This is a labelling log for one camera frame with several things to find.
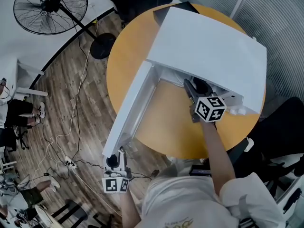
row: green shorts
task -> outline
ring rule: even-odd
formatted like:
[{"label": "green shorts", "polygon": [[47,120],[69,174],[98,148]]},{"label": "green shorts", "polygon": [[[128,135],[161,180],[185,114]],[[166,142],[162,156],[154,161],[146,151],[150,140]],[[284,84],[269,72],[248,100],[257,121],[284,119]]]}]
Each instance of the green shorts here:
[{"label": "green shorts", "polygon": [[32,189],[22,190],[20,193],[22,194],[24,200],[27,202],[29,208],[43,201],[43,197],[36,187]]}]

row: fan base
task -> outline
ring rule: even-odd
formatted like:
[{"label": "fan base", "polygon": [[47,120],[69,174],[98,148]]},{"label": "fan base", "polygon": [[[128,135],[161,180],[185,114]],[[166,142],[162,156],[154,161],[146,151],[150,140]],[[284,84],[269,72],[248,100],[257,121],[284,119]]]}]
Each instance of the fan base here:
[{"label": "fan base", "polygon": [[104,59],[110,55],[112,46],[116,40],[115,35],[104,33],[97,37],[91,45],[91,55],[95,59]]}]

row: black and white marker cube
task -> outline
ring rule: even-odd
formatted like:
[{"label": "black and white marker cube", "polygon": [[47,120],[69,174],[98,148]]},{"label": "black and white marker cube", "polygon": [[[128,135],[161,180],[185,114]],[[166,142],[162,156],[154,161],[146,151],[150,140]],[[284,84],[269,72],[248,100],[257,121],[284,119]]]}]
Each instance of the black and white marker cube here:
[{"label": "black and white marker cube", "polygon": [[125,177],[102,178],[105,193],[126,193],[129,179]]},{"label": "black and white marker cube", "polygon": [[205,122],[211,123],[221,120],[226,108],[221,97],[200,97],[195,107],[195,113]]}]

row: person's arm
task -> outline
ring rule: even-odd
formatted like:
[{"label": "person's arm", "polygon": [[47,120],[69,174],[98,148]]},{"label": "person's arm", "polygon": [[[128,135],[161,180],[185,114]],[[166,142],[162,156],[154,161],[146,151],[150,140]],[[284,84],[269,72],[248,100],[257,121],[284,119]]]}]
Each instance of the person's arm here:
[{"label": "person's arm", "polygon": [[0,95],[2,94],[3,90],[4,90],[4,86],[6,86],[6,79],[3,78],[2,82],[0,84]]},{"label": "person's arm", "polygon": [[213,123],[206,123],[202,119],[200,122],[204,131],[209,154],[210,170],[215,193],[219,195],[219,191],[224,184],[229,180],[235,179],[236,176],[215,126]]},{"label": "person's arm", "polygon": [[7,205],[2,205],[0,208],[0,213],[4,215],[5,217],[8,216],[8,206]]},{"label": "person's arm", "polygon": [[125,194],[121,193],[119,195],[123,217],[123,228],[134,228],[139,222],[141,222],[141,218],[137,212],[131,192],[128,189]]}]

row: fan pole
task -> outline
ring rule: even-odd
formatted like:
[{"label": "fan pole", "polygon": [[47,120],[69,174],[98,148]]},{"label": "fan pole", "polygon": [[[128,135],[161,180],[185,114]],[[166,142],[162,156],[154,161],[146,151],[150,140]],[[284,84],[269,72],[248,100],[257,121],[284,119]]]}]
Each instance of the fan pole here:
[{"label": "fan pole", "polygon": [[67,10],[62,4],[59,6],[59,8],[68,15],[76,24],[78,24],[86,33],[88,33],[98,44],[101,46],[103,45],[101,42],[98,41],[98,38],[88,30],[69,10]]}]

